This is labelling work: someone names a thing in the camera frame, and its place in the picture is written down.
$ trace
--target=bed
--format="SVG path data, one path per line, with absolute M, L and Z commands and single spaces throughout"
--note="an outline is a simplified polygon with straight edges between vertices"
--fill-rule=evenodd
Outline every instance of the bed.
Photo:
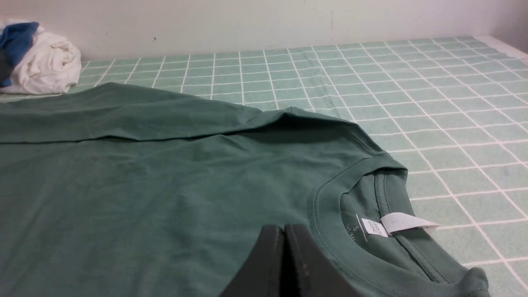
M 488 36 L 86 61 L 70 92 L 119 82 L 355 121 L 408 167 L 434 239 L 492 295 L 528 296 L 527 61 Z

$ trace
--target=blue cloth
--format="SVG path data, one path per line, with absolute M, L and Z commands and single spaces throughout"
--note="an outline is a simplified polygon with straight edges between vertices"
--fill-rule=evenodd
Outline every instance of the blue cloth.
M 7 60 L 15 68 L 33 45 L 33 34 L 39 27 L 37 22 L 11 24 L 4 28 L 0 35 L 0 49 L 7 55 Z M 11 85 L 11 80 L 0 82 L 0 87 Z

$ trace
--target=size label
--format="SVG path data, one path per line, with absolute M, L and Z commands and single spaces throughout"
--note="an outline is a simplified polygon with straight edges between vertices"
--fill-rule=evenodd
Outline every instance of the size label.
M 411 228 L 436 228 L 439 224 L 429 222 L 402 212 L 392 212 L 381 218 L 381 223 L 387 233 L 392 234 L 396 231 L 407 230 Z
M 363 221 L 363 225 L 365 226 L 365 231 L 368 234 L 376 234 L 383 237 L 388 237 L 389 234 L 387 234 L 387 231 L 385 230 L 385 227 L 375 221 L 367 220 L 367 219 L 361 219 Z

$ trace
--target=white cloth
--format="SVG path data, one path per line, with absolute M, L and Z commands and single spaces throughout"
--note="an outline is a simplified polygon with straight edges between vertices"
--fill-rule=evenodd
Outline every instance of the white cloth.
M 0 21 L 0 29 L 21 21 Z M 0 88 L 2 93 L 65 93 L 79 82 L 81 52 L 66 37 L 50 33 L 42 26 L 33 35 L 33 46 L 15 67 L 12 85 Z

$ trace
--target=t-shirt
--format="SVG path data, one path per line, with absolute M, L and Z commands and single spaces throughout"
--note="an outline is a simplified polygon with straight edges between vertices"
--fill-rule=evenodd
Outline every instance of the t-shirt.
M 364 296 L 488 296 L 355 123 L 108 83 L 0 104 L 1 296 L 218 296 L 266 224 L 306 225 Z

